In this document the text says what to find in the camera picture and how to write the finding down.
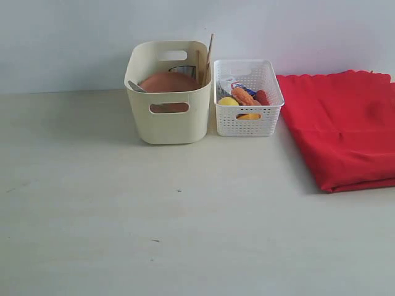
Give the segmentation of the steel table knife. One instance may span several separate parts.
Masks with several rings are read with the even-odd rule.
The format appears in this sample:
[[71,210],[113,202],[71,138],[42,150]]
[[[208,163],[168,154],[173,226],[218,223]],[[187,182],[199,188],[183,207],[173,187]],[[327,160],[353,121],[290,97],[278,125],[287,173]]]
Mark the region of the steel table knife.
[[128,84],[130,86],[130,88],[136,92],[140,92],[140,93],[145,93],[146,90],[144,90],[141,86],[139,86],[138,84],[132,82],[131,80],[128,80]]

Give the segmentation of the wooden chopstick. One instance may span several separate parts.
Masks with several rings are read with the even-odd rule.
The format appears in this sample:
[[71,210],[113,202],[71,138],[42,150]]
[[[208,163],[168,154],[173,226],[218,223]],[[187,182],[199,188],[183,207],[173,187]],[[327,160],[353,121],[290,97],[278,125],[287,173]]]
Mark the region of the wooden chopstick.
[[200,69],[201,69],[201,54],[200,51],[197,50],[196,51],[196,80],[198,82],[198,84],[201,85],[201,81],[200,81]]
[[209,48],[208,48],[208,51],[207,51],[206,65],[204,66],[204,73],[203,73],[204,75],[203,75],[203,79],[202,79],[202,87],[204,87],[207,84],[207,76],[208,76],[208,72],[209,72],[213,40],[214,40],[214,34],[212,33],[210,35],[210,43],[209,43]]

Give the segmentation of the fried chicken nugget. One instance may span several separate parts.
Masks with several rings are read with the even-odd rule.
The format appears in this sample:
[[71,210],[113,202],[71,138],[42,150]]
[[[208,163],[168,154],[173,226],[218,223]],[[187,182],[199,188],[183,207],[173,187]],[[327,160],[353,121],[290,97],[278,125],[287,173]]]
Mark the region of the fried chicken nugget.
[[239,103],[239,105],[261,105],[243,88],[233,88],[231,90],[232,97]]

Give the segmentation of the brown round plate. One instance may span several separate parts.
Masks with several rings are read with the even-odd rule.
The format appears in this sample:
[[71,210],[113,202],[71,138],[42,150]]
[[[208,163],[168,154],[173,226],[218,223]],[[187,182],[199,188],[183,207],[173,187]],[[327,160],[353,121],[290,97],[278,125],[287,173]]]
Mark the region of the brown round plate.
[[[147,93],[175,93],[200,88],[195,78],[177,72],[156,73],[140,82],[139,86]],[[184,113],[188,109],[188,104],[181,102],[150,105],[152,113]]]

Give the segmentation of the red scalloped table cloth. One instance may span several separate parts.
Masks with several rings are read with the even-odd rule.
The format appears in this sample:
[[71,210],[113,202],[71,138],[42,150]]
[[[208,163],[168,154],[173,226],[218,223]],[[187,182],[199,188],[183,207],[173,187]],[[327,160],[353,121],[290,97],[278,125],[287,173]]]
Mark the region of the red scalloped table cloth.
[[281,110],[317,186],[335,193],[394,186],[394,82],[348,70],[280,75]]

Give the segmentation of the yellow lemon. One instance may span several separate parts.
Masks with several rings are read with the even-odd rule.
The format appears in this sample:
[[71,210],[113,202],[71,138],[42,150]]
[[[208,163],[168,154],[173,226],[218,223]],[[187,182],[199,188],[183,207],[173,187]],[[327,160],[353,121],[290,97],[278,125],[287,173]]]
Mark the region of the yellow lemon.
[[239,106],[238,101],[230,96],[223,97],[221,98],[218,102],[218,105],[224,105],[224,106]]

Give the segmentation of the yellow cheese wedge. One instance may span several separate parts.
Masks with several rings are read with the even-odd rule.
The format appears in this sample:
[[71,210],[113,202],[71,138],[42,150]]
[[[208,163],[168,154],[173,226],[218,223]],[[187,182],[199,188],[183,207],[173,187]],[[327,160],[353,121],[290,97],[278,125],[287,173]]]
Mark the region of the yellow cheese wedge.
[[258,120],[261,118],[261,115],[259,113],[244,113],[237,115],[236,118],[238,120]]

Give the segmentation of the cream plastic bin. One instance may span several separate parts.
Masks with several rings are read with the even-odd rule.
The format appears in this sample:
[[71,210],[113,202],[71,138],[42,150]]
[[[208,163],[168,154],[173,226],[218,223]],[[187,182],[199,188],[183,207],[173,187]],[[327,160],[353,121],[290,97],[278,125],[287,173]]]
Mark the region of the cream plastic bin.
[[[128,80],[136,84],[150,76],[168,72],[181,65],[196,66],[196,51],[201,54],[200,88],[185,92],[136,92]],[[140,138],[149,144],[189,144],[207,133],[212,75],[202,87],[208,48],[198,41],[150,41],[137,45],[132,53],[124,78],[131,111]],[[184,113],[152,113],[150,105],[187,103]]]

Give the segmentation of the red sausage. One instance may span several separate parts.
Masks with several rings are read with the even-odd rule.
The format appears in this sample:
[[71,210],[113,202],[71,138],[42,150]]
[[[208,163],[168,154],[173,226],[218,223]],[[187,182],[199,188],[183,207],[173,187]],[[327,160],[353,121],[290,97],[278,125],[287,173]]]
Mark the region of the red sausage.
[[256,92],[255,100],[258,101],[260,105],[270,105],[266,92],[263,90],[258,90]]

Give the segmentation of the blue white milk carton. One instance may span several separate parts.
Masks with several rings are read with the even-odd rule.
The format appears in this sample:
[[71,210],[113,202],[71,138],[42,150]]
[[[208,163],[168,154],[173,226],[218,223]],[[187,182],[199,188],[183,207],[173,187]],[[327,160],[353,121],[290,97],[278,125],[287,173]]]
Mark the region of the blue white milk carton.
[[235,88],[241,88],[244,91],[246,91],[252,98],[255,98],[256,92],[253,91],[252,89],[248,88],[244,84],[242,84],[239,80],[236,78],[230,76],[221,80],[218,80],[218,85],[217,85],[217,94],[223,98],[223,97],[234,97],[232,91]]

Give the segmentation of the stainless steel cup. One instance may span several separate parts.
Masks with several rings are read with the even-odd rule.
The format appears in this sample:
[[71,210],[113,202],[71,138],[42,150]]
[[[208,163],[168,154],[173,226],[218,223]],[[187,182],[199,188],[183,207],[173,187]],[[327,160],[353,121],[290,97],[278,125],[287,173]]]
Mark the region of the stainless steel cup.
[[193,79],[197,78],[197,67],[195,65],[181,65],[172,67],[168,70],[172,73],[181,73]]

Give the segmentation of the white perforated plastic basket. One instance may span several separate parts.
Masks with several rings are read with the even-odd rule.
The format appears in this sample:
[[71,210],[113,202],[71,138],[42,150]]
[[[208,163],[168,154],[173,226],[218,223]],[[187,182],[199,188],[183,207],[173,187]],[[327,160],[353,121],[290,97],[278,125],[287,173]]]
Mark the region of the white perforated plastic basket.
[[[217,102],[218,80],[234,77],[257,92],[266,92],[270,105],[224,106]],[[214,105],[217,132],[221,136],[259,137],[274,133],[280,110],[285,100],[281,93],[272,64],[267,60],[217,60],[214,62]],[[258,120],[238,120],[244,113],[259,113]]]

